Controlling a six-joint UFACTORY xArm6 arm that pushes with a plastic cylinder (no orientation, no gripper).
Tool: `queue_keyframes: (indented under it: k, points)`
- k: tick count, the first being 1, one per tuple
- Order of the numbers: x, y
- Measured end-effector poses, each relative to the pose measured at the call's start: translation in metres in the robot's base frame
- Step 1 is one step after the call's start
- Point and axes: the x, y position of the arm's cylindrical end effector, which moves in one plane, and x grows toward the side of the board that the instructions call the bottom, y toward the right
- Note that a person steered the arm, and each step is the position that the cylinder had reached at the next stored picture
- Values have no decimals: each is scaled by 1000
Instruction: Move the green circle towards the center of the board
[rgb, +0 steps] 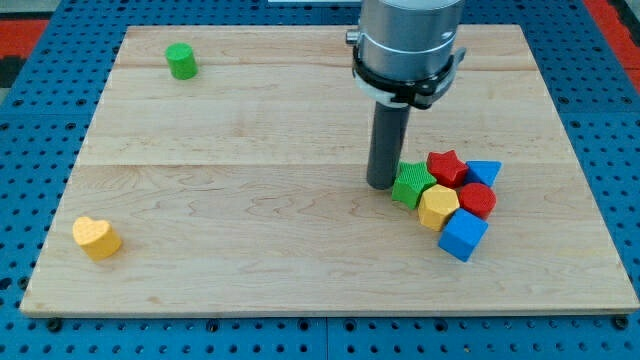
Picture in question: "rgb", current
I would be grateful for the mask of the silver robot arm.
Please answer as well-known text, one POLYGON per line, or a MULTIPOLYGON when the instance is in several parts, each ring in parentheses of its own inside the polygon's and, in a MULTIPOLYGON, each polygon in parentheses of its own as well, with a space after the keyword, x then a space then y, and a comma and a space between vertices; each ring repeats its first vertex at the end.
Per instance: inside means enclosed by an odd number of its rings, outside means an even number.
POLYGON ((464 0, 362 0, 345 42, 371 72, 396 81, 423 80, 446 66, 464 0))

